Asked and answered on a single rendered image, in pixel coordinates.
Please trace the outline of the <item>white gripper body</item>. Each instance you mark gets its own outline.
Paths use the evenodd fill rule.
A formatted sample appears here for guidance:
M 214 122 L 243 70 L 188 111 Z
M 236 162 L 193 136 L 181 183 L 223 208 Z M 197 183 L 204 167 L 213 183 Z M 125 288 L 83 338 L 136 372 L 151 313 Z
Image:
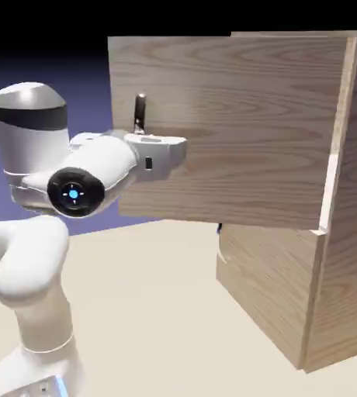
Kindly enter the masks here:
M 124 140 L 137 154 L 137 179 L 168 179 L 186 158 L 183 137 L 127 133 Z

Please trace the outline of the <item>curved metal door handle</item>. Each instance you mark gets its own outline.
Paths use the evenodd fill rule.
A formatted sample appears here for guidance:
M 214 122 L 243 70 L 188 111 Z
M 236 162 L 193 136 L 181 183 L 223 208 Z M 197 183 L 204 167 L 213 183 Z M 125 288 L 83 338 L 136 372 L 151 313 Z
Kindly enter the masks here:
M 135 98 L 133 132 L 144 134 L 145 110 L 147 96 L 139 93 Z

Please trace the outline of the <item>large light wood door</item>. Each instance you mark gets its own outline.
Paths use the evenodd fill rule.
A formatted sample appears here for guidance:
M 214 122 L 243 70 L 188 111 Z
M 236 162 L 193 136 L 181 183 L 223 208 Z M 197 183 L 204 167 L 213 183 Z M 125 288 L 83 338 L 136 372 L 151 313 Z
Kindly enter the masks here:
M 111 37 L 113 125 L 188 140 L 166 181 L 135 184 L 120 211 L 215 223 L 319 226 L 352 34 Z

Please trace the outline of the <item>small light wood door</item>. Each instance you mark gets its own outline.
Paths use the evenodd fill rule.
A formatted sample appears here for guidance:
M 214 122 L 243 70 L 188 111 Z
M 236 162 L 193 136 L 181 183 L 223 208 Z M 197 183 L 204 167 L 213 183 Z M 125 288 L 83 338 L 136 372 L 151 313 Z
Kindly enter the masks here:
M 223 224 L 217 280 L 297 369 L 304 367 L 326 233 Z

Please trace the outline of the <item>light wood cabinet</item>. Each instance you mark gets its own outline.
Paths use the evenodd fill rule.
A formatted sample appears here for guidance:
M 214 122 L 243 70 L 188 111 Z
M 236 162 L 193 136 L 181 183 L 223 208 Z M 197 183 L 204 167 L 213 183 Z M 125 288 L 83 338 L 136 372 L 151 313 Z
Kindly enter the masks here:
M 346 50 L 321 220 L 326 233 L 304 367 L 357 355 L 357 31 Z

